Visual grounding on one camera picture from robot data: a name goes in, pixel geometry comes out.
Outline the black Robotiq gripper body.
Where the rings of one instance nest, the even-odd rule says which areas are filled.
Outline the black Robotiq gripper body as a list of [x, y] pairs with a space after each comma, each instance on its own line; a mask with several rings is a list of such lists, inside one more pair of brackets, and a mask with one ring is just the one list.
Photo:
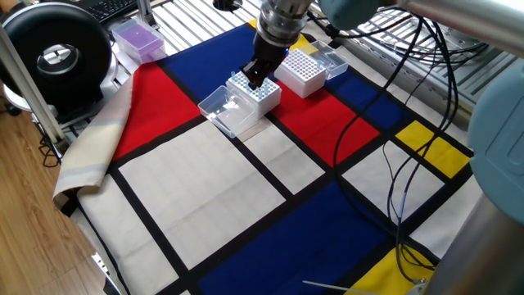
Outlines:
[[254, 56], [251, 59], [255, 63], [255, 73], [275, 71], [289, 51], [289, 47], [272, 45], [257, 34], [254, 39]]

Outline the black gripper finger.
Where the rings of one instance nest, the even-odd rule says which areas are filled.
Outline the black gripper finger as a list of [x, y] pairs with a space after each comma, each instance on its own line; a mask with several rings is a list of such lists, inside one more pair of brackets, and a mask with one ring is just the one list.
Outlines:
[[240, 67], [241, 72], [248, 80], [247, 86], [256, 89], [261, 85], [258, 60], [254, 59]]
[[255, 87], [262, 85], [279, 66], [277, 61], [257, 61], [255, 64]]

